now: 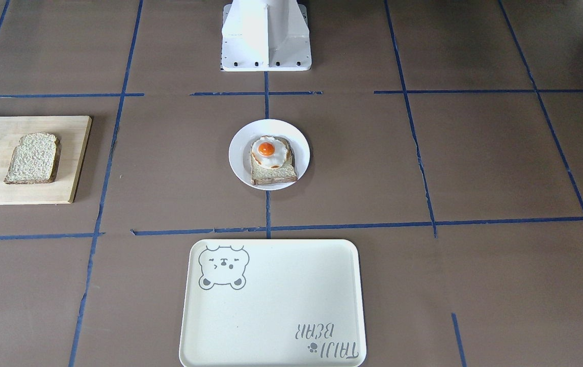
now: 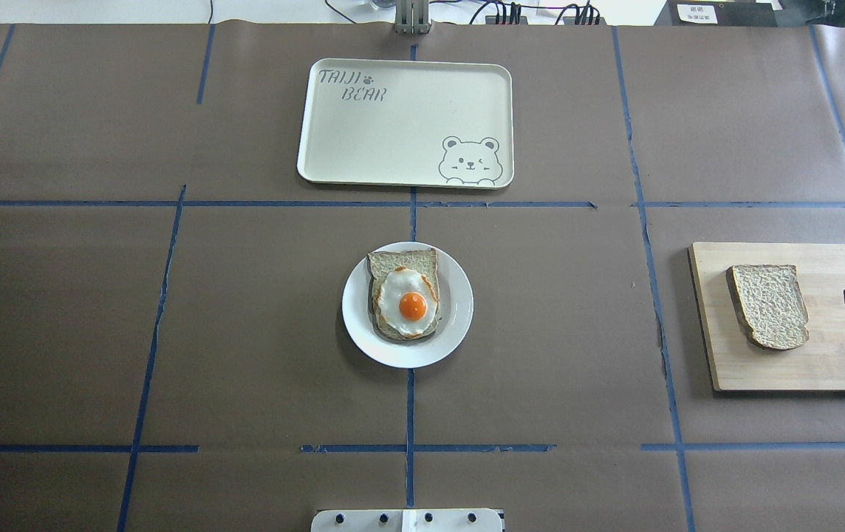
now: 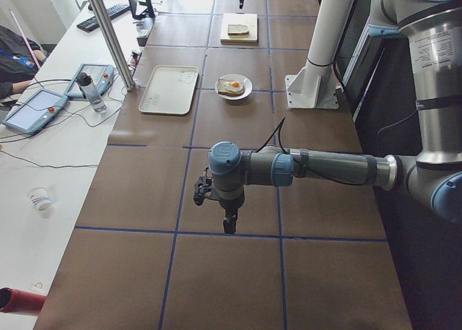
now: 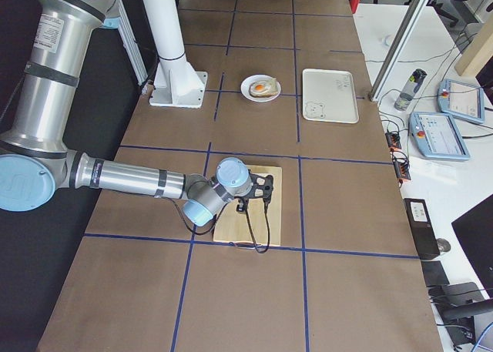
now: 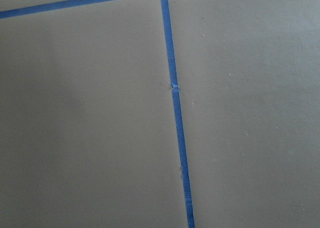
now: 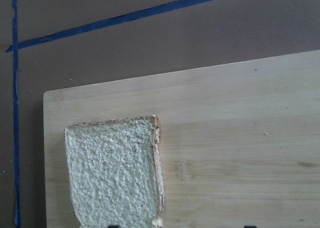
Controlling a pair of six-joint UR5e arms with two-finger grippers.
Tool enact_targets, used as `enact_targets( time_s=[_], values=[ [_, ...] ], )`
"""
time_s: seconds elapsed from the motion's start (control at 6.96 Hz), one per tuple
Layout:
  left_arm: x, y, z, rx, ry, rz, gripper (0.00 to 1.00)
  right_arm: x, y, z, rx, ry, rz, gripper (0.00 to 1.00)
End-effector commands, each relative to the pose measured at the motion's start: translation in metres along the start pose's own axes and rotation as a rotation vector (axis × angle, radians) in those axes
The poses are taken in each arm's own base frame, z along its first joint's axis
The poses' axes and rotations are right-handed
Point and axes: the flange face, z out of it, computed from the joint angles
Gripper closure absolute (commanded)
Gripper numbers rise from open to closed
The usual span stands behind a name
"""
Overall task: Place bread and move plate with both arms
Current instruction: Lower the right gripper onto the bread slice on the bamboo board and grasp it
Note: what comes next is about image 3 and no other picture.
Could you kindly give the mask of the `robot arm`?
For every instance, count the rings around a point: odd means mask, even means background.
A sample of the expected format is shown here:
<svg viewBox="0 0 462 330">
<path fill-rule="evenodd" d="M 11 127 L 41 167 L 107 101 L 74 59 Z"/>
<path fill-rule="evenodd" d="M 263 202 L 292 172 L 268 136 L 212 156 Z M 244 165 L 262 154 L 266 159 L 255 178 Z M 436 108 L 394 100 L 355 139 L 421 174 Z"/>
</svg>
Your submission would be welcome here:
<svg viewBox="0 0 462 330">
<path fill-rule="evenodd" d="M 374 157 L 263 145 L 251 152 L 219 142 L 193 199 L 219 202 L 226 233 L 236 231 L 245 186 L 289 186 L 294 178 L 398 189 L 461 222 L 461 0 L 371 0 L 369 34 L 409 42 L 422 151 Z"/>
</svg>

